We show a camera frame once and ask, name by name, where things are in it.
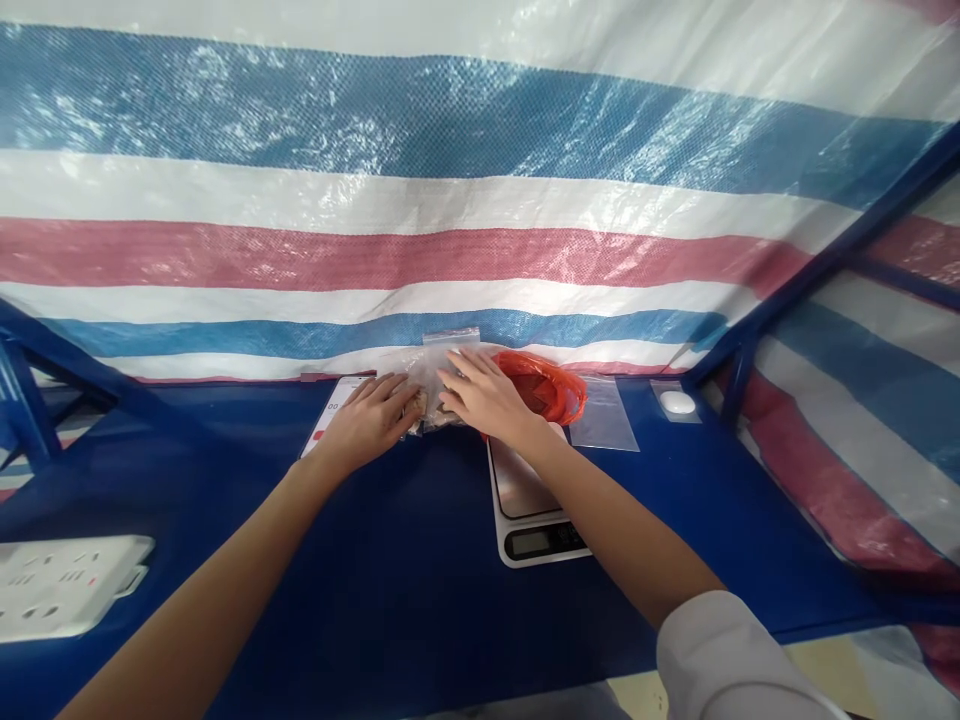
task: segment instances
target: red plastic bag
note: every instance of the red plastic bag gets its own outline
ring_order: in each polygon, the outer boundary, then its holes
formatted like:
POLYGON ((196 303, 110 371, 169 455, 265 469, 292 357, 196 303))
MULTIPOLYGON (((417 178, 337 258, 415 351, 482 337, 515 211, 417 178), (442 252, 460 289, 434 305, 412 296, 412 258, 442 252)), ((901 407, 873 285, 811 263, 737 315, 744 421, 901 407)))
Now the red plastic bag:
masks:
POLYGON ((513 380, 520 397, 537 415, 559 425, 580 419, 587 402, 587 384, 582 378, 549 360, 517 350, 501 350, 493 361, 513 380))

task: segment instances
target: electrical outlet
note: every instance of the electrical outlet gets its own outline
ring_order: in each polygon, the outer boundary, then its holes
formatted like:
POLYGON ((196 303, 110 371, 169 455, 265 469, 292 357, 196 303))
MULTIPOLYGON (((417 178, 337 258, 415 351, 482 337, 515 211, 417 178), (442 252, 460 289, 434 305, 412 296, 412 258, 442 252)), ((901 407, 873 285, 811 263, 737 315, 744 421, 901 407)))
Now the electrical outlet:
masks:
POLYGON ((153 539, 0 544, 0 643, 80 635, 136 590, 153 539))

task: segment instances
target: tarp wall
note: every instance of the tarp wall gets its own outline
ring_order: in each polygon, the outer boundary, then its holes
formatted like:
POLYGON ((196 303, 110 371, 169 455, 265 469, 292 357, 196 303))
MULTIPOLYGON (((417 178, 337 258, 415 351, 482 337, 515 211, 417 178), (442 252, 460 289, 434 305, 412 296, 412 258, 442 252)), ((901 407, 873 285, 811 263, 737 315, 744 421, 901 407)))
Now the tarp wall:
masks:
POLYGON ((951 7, 5 0, 0 297, 156 381, 682 372, 960 117, 951 7))
MULTIPOLYGON (((868 255, 957 288, 958 243, 960 177, 868 255)), ((738 433, 838 555, 888 589, 955 596, 958 408, 960 314, 844 272, 761 341, 738 433)), ((856 637, 877 668, 930 672, 960 698, 960 627, 908 629, 856 637)))

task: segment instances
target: lab coat sleeve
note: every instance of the lab coat sleeve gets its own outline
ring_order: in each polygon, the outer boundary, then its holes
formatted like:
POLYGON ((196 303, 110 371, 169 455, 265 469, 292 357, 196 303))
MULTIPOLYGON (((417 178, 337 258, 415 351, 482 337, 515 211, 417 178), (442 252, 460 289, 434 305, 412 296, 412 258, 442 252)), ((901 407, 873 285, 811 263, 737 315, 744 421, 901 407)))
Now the lab coat sleeve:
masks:
POLYGON ((704 593, 670 614, 657 665, 673 720, 832 720, 820 694, 736 595, 704 593))

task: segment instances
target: blue table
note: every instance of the blue table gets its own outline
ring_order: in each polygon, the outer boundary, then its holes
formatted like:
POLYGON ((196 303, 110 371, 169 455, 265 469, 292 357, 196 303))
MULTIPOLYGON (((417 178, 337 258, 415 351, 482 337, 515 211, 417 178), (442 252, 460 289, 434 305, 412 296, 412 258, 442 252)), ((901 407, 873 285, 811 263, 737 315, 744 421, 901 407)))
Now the blue table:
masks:
MULTIPOLYGON (((621 379, 640 453, 585 454, 662 517, 783 642, 886 624, 857 576, 705 405, 671 424, 621 379)), ((0 541, 136 532, 140 589, 81 638, 0 646, 5 717, 50 717, 249 516, 296 458, 332 383, 156 389, 120 406, 0 505, 0 541)), ((469 429, 403 442, 334 495, 212 717, 399 718, 654 668, 652 629, 593 558, 523 570, 497 554, 469 429)), ((646 552, 647 548, 632 548, 646 552)))

